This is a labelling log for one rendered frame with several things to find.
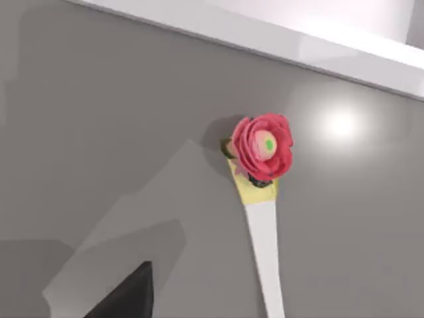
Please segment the white and yellow vase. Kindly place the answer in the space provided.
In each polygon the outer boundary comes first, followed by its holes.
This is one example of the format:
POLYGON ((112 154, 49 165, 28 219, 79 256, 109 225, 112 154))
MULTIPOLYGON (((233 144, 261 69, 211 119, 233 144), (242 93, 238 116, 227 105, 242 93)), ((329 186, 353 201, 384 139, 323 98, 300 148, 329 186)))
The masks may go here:
POLYGON ((232 160, 227 162, 244 205, 267 317, 286 318, 278 255, 278 181, 264 188, 255 187, 241 173, 236 173, 232 160))

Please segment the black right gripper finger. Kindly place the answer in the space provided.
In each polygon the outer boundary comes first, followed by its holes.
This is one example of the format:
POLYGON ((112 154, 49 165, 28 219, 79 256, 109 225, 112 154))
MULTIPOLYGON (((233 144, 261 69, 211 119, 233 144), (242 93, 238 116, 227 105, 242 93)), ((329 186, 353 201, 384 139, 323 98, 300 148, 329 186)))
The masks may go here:
POLYGON ((83 318, 152 318, 152 262, 143 262, 83 318))

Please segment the red rose flower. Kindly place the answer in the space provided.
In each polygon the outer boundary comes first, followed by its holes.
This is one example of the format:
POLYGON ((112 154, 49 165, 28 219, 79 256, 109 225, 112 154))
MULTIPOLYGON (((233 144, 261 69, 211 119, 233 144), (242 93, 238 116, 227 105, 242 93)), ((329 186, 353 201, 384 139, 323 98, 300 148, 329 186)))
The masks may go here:
POLYGON ((257 188, 270 186, 290 170, 292 146, 289 121, 278 113, 242 118, 220 143, 221 152, 235 165, 235 174, 257 188))

